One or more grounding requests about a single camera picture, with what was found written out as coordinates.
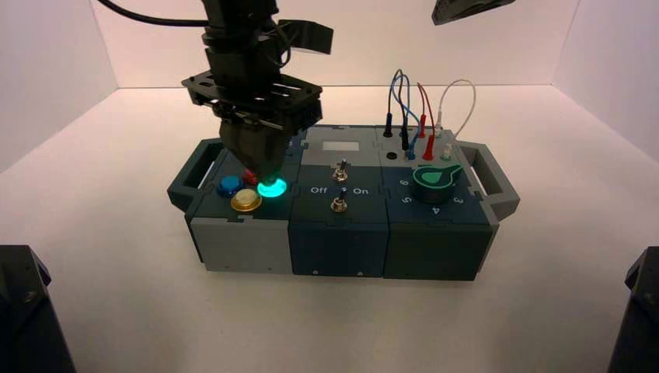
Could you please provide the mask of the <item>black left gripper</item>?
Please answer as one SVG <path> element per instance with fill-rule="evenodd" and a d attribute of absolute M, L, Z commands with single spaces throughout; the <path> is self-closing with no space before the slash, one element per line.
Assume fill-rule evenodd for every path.
<path fill-rule="evenodd" d="M 286 134 L 323 118 L 323 89 L 282 74 L 262 52 L 226 54 L 207 48 L 206 53 L 210 69 L 181 84 L 193 104 L 210 107 L 224 120 L 219 129 L 224 146 L 261 180 L 273 179 L 284 164 Z M 258 131 L 256 126 L 265 127 Z"/>

